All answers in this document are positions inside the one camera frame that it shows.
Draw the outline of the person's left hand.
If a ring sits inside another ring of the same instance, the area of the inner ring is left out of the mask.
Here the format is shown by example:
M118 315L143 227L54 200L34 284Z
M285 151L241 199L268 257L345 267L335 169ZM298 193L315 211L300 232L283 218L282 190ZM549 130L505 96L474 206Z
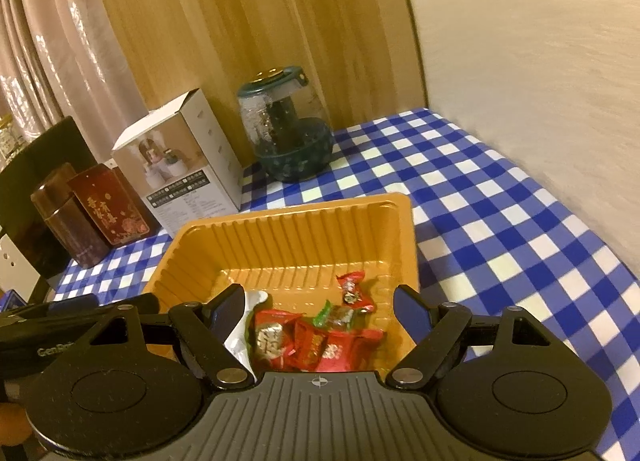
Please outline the person's left hand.
M25 409L17 403L0 403L0 445L17 446L31 436Z

